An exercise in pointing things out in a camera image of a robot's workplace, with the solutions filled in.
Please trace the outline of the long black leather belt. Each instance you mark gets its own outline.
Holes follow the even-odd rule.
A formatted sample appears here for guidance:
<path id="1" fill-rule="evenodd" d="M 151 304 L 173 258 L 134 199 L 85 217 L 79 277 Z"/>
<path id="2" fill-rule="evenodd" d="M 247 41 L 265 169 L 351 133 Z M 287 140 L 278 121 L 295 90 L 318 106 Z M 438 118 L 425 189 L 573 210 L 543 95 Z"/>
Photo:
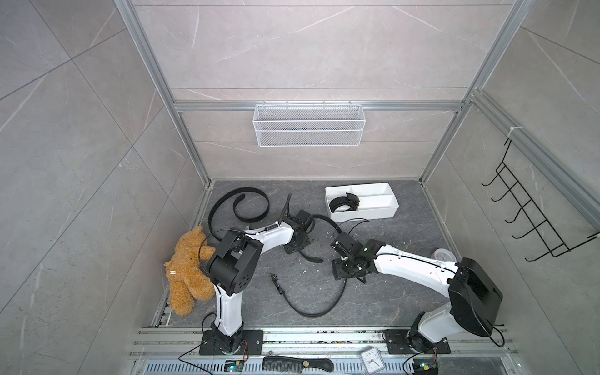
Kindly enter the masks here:
<path id="1" fill-rule="evenodd" d="M 360 199 L 357 195 L 347 192 L 345 196 L 334 198 L 329 203 L 329 208 L 332 213 L 356 211 L 359 208 Z"/>

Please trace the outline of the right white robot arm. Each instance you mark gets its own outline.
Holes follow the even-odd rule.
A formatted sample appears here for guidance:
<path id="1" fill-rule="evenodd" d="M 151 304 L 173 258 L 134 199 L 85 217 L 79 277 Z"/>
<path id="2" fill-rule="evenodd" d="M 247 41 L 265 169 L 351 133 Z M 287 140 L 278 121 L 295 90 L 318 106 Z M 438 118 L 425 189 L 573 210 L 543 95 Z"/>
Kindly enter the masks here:
<path id="1" fill-rule="evenodd" d="M 337 280 L 356 278 L 364 283 L 370 273 L 403 278 L 448 299 L 412 323 L 406 342 L 415 352 L 426 352 L 450 335 L 467 331 L 490 338 L 503 294 L 474 259 L 459 262 L 429 259 L 370 239 L 365 245 L 349 234 L 339 234 L 331 247 L 341 258 L 332 262 Z"/>

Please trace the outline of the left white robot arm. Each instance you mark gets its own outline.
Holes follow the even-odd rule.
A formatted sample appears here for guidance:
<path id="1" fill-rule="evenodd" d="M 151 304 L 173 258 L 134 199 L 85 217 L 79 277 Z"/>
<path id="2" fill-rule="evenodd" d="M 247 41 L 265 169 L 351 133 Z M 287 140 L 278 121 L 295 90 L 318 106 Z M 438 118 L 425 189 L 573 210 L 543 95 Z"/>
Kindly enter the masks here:
<path id="1" fill-rule="evenodd" d="M 313 222 L 312 215 L 284 215 L 271 225 L 254 230 L 229 229 L 208 262 L 209 278 L 217 296 L 216 330 L 225 338 L 242 329 L 242 296 L 250 284 L 259 258 L 278 246 L 301 242 Z"/>

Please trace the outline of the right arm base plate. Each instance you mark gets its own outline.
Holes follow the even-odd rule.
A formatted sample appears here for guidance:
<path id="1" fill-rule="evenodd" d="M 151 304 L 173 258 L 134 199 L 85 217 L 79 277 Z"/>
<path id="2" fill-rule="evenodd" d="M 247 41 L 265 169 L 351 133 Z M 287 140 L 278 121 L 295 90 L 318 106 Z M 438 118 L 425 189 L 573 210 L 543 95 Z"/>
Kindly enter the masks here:
<path id="1" fill-rule="evenodd" d="M 433 354 L 434 352 L 445 355 L 452 352 L 446 339 L 442 339 L 437 344 L 432 344 L 420 336 L 417 336 L 417 338 L 412 340 L 409 337 L 409 329 L 383 330 L 382 338 L 387 345 L 388 353 L 391 355 L 412 355 L 417 353 Z"/>

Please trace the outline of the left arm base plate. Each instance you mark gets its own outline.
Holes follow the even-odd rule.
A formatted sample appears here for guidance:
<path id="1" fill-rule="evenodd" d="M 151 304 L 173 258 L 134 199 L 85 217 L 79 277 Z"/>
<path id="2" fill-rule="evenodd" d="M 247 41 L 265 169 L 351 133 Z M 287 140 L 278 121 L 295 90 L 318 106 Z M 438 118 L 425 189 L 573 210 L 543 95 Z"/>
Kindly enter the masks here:
<path id="1" fill-rule="evenodd" d="M 263 337 L 262 330 L 242 330 L 233 336 L 226 336 L 218 330 L 206 331 L 202 336 L 198 354 L 200 356 L 258 356 L 263 350 Z"/>

